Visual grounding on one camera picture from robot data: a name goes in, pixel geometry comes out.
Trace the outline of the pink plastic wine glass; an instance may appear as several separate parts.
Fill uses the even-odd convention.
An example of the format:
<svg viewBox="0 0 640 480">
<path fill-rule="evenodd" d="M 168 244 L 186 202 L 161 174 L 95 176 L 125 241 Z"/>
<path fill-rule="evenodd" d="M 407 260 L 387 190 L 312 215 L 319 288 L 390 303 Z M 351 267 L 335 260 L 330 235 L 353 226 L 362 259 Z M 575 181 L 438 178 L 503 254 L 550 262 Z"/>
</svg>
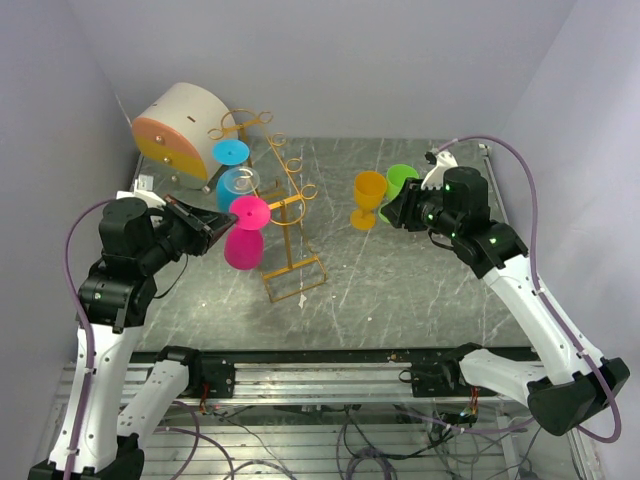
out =
<svg viewBox="0 0 640 480">
<path fill-rule="evenodd" d="M 225 260 L 237 270 L 257 268 L 264 253 L 262 229 L 271 220 L 271 210 L 261 198 L 247 195 L 232 202 L 230 213 L 237 222 L 225 242 Z"/>
</svg>

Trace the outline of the green plastic wine glass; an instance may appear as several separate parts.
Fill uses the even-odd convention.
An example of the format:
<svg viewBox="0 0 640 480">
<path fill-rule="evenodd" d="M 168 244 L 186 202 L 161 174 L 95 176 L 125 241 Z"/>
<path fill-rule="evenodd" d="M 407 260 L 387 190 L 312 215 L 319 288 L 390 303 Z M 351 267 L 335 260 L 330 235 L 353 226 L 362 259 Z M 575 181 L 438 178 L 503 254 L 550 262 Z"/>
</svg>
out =
<svg viewBox="0 0 640 480">
<path fill-rule="evenodd" d="M 389 220 L 382 213 L 382 207 L 385 206 L 390 201 L 392 201 L 399 194 L 407 178 L 413 178 L 413 179 L 419 178 L 418 171 L 415 170 L 410 165 L 395 164 L 395 165 L 392 165 L 387 170 L 387 173 L 386 173 L 387 188 L 386 188 L 385 195 L 383 197 L 383 201 L 378 210 L 379 219 L 386 224 L 389 224 Z"/>
</svg>

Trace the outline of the orange plastic wine glass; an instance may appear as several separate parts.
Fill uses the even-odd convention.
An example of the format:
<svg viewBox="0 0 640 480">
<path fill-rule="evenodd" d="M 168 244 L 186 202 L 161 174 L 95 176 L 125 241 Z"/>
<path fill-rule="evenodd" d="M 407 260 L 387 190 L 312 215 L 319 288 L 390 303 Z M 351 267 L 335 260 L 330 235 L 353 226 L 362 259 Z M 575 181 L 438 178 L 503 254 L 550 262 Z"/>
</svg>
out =
<svg viewBox="0 0 640 480">
<path fill-rule="evenodd" d="M 351 225 L 362 231 L 372 229 L 378 208 L 387 190 L 386 178 L 376 171 L 363 171 L 354 179 L 354 201 L 357 208 L 350 215 Z"/>
</svg>

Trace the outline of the clear wine glass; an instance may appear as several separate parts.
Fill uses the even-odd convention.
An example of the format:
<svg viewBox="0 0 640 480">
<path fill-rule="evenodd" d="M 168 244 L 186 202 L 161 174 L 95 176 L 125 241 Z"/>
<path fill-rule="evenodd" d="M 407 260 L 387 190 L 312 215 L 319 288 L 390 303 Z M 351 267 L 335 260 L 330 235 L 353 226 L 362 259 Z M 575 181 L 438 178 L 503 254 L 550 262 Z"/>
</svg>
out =
<svg viewBox="0 0 640 480">
<path fill-rule="evenodd" d="M 253 194 L 260 185 L 259 173 L 247 166 L 227 170 L 221 177 L 226 190 L 236 195 Z"/>
</svg>

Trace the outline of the blue plastic wine glass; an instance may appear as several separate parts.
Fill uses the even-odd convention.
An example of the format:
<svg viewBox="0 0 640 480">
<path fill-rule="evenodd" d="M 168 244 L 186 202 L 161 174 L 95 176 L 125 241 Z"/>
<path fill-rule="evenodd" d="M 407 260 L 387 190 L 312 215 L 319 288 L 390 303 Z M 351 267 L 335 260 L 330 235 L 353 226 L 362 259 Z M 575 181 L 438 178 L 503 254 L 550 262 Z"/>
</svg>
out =
<svg viewBox="0 0 640 480">
<path fill-rule="evenodd" d="M 236 139 L 228 139 L 218 142 L 213 147 L 212 154 L 214 159 L 222 166 L 223 171 L 215 188 L 217 208 L 221 212 L 228 212 L 231 203 L 244 195 L 232 194 L 226 190 L 221 177 L 227 170 L 242 166 L 249 158 L 250 150 L 246 143 Z"/>
</svg>

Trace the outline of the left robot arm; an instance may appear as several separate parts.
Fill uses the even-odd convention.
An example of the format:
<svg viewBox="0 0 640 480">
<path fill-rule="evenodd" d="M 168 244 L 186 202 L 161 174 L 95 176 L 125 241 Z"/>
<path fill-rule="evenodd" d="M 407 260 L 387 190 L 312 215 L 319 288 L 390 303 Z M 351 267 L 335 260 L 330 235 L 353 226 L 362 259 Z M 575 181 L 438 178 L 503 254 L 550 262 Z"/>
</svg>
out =
<svg viewBox="0 0 640 480">
<path fill-rule="evenodd" d="M 140 478 L 144 448 L 165 412 L 204 383 L 200 352 L 167 346 L 134 398 L 121 401 L 157 292 L 155 275 L 183 256 L 204 255 L 237 216 L 152 193 L 98 206 L 101 256 L 82 285 L 70 289 L 79 320 L 71 394 L 55 446 L 31 467 L 31 479 Z"/>
</svg>

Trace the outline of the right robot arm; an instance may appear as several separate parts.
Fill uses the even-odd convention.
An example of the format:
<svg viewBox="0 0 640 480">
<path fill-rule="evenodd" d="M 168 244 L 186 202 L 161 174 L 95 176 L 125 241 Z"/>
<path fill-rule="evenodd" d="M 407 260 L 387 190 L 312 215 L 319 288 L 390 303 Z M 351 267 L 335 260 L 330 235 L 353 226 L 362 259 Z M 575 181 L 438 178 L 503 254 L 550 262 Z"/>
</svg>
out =
<svg viewBox="0 0 640 480">
<path fill-rule="evenodd" d="M 562 436 L 610 407 L 630 376 L 620 358 L 607 359 L 543 290 L 518 234 L 492 219 L 489 187 L 471 167 L 445 171 L 439 189 L 408 179 L 382 213 L 395 228 L 448 238 L 456 257 L 504 303 L 526 334 L 537 361 L 516 361 L 476 345 L 459 349 L 440 373 L 450 394 L 473 386 L 526 406 L 546 432 Z"/>
</svg>

